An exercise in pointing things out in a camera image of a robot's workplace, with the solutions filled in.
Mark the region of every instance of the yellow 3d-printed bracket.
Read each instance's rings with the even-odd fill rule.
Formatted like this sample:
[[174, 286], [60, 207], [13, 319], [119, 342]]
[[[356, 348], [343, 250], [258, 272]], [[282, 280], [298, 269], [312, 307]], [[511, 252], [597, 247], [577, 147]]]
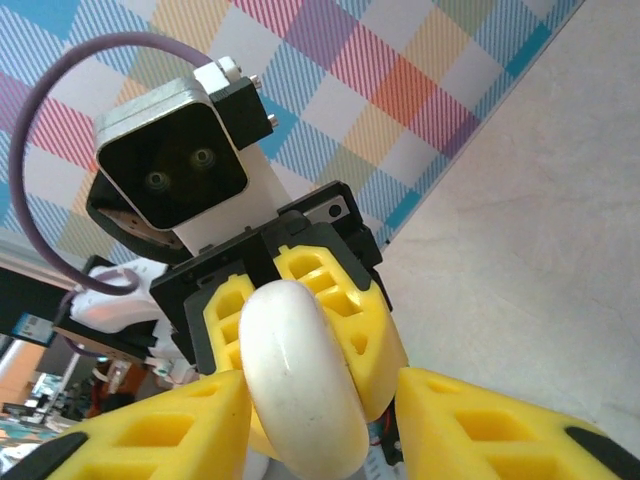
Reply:
[[250, 417], [251, 403], [242, 373], [216, 373], [85, 420], [34, 452], [61, 456], [65, 440], [78, 436], [82, 440], [88, 435], [68, 458], [57, 459], [53, 472], [38, 470], [51, 458], [40, 458], [39, 462], [32, 458], [16, 465], [6, 478], [241, 480]]
[[588, 423], [427, 370], [400, 370], [396, 419], [410, 480], [640, 479]]
[[[274, 259], [283, 279], [306, 285], [324, 308], [342, 348], [367, 421], [379, 418], [396, 391], [398, 369], [408, 364], [380, 287], [371, 282], [362, 291], [325, 247], [280, 248]], [[233, 275], [221, 285], [204, 309], [217, 371], [242, 369], [238, 322], [253, 293], [247, 275]], [[253, 409], [251, 447], [278, 458]]]

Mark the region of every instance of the checkered pattern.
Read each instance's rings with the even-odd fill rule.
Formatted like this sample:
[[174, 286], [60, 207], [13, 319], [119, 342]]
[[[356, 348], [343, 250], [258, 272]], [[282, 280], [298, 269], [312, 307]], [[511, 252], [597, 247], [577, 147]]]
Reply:
[[[402, 226], [582, 0], [0, 1], [0, 228], [20, 105], [70, 46], [99, 34], [163, 33], [231, 55], [263, 77], [279, 119], [261, 146], [293, 197], [340, 179], [382, 245]], [[91, 124], [190, 66], [146, 48], [87, 60], [44, 104], [28, 147], [29, 202], [47, 240], [80, 258], [131, 253], [87, 218]]]

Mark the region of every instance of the purple cable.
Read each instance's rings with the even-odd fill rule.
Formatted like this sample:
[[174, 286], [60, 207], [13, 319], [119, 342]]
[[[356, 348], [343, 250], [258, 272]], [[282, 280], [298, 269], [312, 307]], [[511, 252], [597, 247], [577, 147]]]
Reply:
[[[120, 276], [120, 272], [118, 272], [117, 270], [110, 270], [107, 272], [99, 273], [95, 277], [91, 277], [91, 278], [104, 281], [104, 280], [113, 280], [114, 278], [118, 278], [119, 276]], [[136, 272], [134, 272], [129, 268], [122, 269], [122, 276], [124, 276], [129, 281], [130, 285], [138, 280], [138, 275], [136, 274]], [[60, 304], [58, 305], [58, 310], [64, 309], [67, 306], [67, 303], [73, 300], [73, 298], [76, 295], [78, 295], [78, 293], [80, 292], [76, 290], [69, 290], [67, 293], [65, 293], [64, 297], [62, 297], [62, 300], [60, 300]], [[69, 337], [65, 337], [64, 335], [62, 335], [62, 337], [64, 338], [69, 348], [79, 355], [84, 355], [85, 357], [94, 357], [94, 358], [105, 356], [103, 353], [91, 352], [89, 350], [85, 350], [84, 348], [80, 348], [80, 346], [76, 342], [71, 340]]]
[[24, 186], [24, 155], [29, 129], [38, 114], [40, 105], [55, 84], [58, 83], [69, 70], [86, 58], [103, 50], [125, 46], [149, 47], [162, 50], [180, 57], [196, 67], [201, 67], [211, 62], [209, 57], [195, 48], [178, 40], [154, 33], [114, 33], [93, 38], [66, 52], [45, 72], [40, 80], [38, 80], [33, 90], [31, 90], [27, 96], [16, 119], [15, 130], [9, 148], [9, 188], [11, 191], [11, 201], [16, 210], [16, 217], [25, 235], [42, 258], [60, 273], [87, 289], [95, 290], [96, 292], [106, 295], [126, 295], [138, 287], [139, 279], [134, 277], [131, 283], [125, 286], [110, 285], [102, 282], [77, 270], [47, 244], [29, 211]]

